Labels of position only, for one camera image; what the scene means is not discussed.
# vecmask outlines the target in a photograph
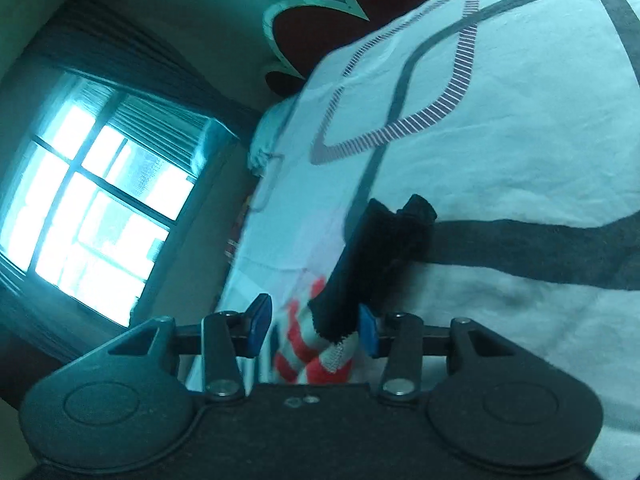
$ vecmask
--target curtain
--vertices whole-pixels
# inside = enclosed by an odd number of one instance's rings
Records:
[[[92,116],[97,117],[112,93],[113,90],[108,86],[94,81],[82,81],[78,95],[75,98],[75,104]]]
[[[259,112],[222,95],[177,50],[103,0],[69,0],[29,52],[144,100],[215,118],[245,146],[260,119]]]
[[[100,103],[106,102],[109,95],[110,88],[89,82],[76,97],[76,105],[95,116]],[[175,105],[159,105],[128,96],[109,121],[109,126],[127,139],[194,175],[191,169],[193,154],[208,122],[209,118]],[[226,129],[225,133],[230,139],[231,135]]]
[[[2,324],[62,363],[79,358],[126,330],[44,280],[27,294],[12,290],[15,284],[1,281]]]
[[[191,157],[191,173],[199,176],[207,161],[213,159],[228,143],[229,134],[226,128],[217,120],[211,119],[200,133],[198,145]]]

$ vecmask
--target striped pattern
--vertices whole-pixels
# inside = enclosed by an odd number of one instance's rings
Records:
[[[439,0],[433,5],[425,7],[421,12],[411,17],[404,23],[395,28],[377,35],[372,40],[367,41],[361,46],[342,72],[342,77],[347,77],[353,73],[358,62],[362,59],[367,51],[372,49],[382,41],[388,40],[393,35],[405,30],[415,22],[420,20],[432,10],[441,7],[451,0]],[[463,17],[467,17],[478,10],[480,0],[465,0],[463,8]],[[453,74],[444,92],[429,106],[412,114],[410,116],[398,119],[391,124],[362,134],[350,140],[345,140],[333,146],[327,146],[324,138],[329,126],[335,115],[335,111],[340,104],[340,98],[344,92],[344,86],[339,86],[329,102],[324,118],[320,124],[320,129],[316,133],[316,138],[311,147],[310,161],[313,165],[319,166],[327,164],[334,160],[339,160],[351,155],[371,150],[378,146],[391,142],[392,140],[401,139],[403,137],[416,134],[423,131],[437,122],[441,121],[458,105],[466,93],[466,89],[471,81],[471,72],[474,63],[474,53],[476,47],[477,25],[470,25],[460,31],[458,37],[458,46],[456,47],[456,55],[454,58]]]
[[[349,379],[352,356],[358,345],[357,335],[331,344],[314,327],[311,310],[306,307],[326,285],[324,277],[313,281],[308,296],[293,298],[287,303],[284,340],[273,358],[274,375],[279,383],[339,384]]]

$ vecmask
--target bed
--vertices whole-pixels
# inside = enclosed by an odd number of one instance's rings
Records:
[[[605,425],[588,464],[635,479],[639,10],[640,0],[430,0],[329,54],[284,125],[220,303],[273,298],[274,333],[242,365],[248,382],[376,381],[382,363],[356,335],[319,342],[305,304],[370,198],[397,210],[417,193],[438,213],[433,247],[393,307],[440,326],[471,317],[589,384]],[[292,331],[316,348],[312,364]],[[424,366],[429,388],[444,363]],[[197,375],[196,364],[194,388]]]

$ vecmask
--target window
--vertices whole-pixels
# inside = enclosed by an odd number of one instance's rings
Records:
[[[85,80],[68,93],[29,139],[0,230],[18,271],[124,326],[194,183],[132,140],[126,98]]]

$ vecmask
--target gray curtain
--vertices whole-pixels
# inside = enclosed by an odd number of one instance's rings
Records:
[[[122,102],[109,122],[128,139],[187,173],[191,173],[191,157],[206,123],[201,115],[180,114],[180,110],[134,96]]]
[[[69,0],[29,51],[145,100],[215,118],[246,146],[260,119],[259,112],[223,96],[177,50],[104,0]]]
[[[69,298],[63,298],[64,306],[57,304],[57,297],[64,293],[48,283],[42,287],[46,298],[52,299],[50,305],[45,301],[33,303],[20,290],[11,290],[5,280],[0,280],[0,322],[58,361],[78,359],[126,330],[90,308],[72,304]]]

